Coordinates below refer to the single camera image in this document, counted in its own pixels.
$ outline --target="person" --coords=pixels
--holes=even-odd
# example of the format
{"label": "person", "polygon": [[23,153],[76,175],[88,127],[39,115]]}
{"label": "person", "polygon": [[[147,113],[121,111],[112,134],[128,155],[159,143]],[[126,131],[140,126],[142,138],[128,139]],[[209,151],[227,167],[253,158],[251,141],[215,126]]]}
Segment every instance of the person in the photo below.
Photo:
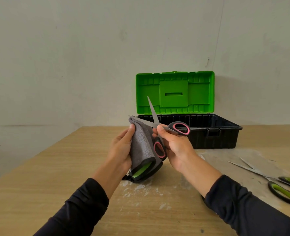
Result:
{"label": "person", "polygon": [[[129,156],[135,126],[113,139],[105,162],[78,188],[36,236],[89,236],[107,210],[109,200],[131,167]],[[223,175],[194,151],[185,136],[162,126],[153,129],[164,139],[171,166],[205,198],[205,204],[238,235],[290,235],[290,217],[252,195],[238,182]]]}

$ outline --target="gray microfiber cloth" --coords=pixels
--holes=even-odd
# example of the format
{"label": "gray microfiber cloth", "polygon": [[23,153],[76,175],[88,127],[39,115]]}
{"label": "gray microfiber cloth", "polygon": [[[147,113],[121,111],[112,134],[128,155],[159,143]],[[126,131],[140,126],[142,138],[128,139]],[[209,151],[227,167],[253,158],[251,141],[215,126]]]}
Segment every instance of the gray microfiber cloth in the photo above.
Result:
{"label": "gray microfiber cloth", "polygon": [[123,179],[138,183],[157,172],[162,166],[162,160],[154,150],[152,127],[132,118],[129,118],[129,122],[135,125],[130,151],[132,166],[129,176]]}

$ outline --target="toolbox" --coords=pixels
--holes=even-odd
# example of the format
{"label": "toolbox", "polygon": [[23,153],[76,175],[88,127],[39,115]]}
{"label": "toolbox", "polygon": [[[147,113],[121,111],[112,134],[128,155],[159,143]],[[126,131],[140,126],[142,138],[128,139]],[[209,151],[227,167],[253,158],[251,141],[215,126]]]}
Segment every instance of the toolbox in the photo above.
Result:
{"label": "toolbox", "polygon": [[216,114],[213,71],[166,72],[136,75],[137,117],[154,122],[149,96],[159,122],[182,121],[191,128],[194,149],[234,148],[241,126]]}

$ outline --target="green lid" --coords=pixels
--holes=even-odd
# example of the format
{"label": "green lid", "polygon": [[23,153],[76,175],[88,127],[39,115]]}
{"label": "green lid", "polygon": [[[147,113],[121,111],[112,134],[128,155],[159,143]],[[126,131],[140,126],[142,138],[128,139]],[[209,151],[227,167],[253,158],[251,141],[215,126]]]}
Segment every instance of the green lid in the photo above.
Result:
{"label": "green lid", "polygon": [[166,72],[136,75],[136,110],[151,115],[149,96],[157,114],[212,113],[215,105],[215,73]]}

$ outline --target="green and black scissors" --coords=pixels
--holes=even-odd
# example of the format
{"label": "green and black scissors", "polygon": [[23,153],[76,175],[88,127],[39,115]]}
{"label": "green and black scissors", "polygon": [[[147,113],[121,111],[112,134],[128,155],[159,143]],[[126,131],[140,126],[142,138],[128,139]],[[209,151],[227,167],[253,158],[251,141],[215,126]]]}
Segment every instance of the green and black scissors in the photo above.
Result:
{"label": "green and black scissors", "polygon": [[273,182],[271,180],[274,179],[274,180],[277,180],[277,181],[280,181],[282,183],[285,183],[287,184],[288,186],[290,186],[290,177],[278,177],[278,178],[275,178],[275,177],[270,177],[268,175],[265,175],[263,174],[259,169],[257,169],[256,167],[254,167],[253,165],[251,165],[250,163],[246,162],[245,160],[243,160],[241,157],[239,157],[244,163],[246,163],[249,167],[251,168],[248,168],[248,167],[244,167],[242,165],[239,165],[237,163],[233,163],[233,162],[230,162],[238,167],[241,167],[243,169],[246,169],[246,170],[249,170],[249,171],[252,171],[258,175],[261,175],[262,177],[264,177],[265,179],[268,180],[268,188],[269,190],[274,194],[276,195],[278,198],[280,198],[281,200],[287,202],[290,204],[290,191],[289,190],[286,190],[285,188],[281,187],[280,185],[276,184],[275,182]]}

